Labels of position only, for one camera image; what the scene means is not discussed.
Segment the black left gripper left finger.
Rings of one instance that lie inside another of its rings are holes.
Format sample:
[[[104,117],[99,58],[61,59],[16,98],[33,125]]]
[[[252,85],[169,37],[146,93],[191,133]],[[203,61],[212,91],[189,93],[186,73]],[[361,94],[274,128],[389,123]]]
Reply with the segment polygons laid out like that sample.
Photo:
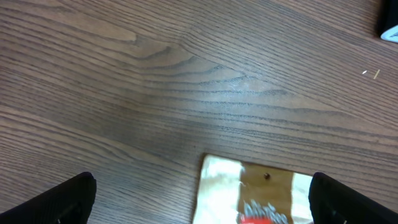
[[[82,172],[1,214],[1,224],[87,224],[96,197],[96,179]]]

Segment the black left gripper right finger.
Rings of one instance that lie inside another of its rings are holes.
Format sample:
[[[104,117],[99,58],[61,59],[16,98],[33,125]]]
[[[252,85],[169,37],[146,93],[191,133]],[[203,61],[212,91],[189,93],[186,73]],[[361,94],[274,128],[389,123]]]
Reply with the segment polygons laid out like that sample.
[[[322,172],[308,196],[314,224],[397,224],[397,213]]]

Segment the red snack stick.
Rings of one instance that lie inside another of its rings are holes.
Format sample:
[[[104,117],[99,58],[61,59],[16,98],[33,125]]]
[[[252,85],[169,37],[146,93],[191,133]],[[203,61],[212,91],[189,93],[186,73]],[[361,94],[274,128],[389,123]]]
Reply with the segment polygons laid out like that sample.
[[[240,224],[273,224],[273,221],[267,217],[247,217],[240,218]]]

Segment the beige brown snack bag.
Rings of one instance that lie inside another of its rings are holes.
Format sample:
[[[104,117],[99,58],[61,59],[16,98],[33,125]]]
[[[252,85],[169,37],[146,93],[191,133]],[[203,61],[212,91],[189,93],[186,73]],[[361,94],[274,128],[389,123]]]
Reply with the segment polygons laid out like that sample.
[[[206,155],[193,224],[240,224],[242,216],[273,224],[313,223],[308,200],[312,176]]]

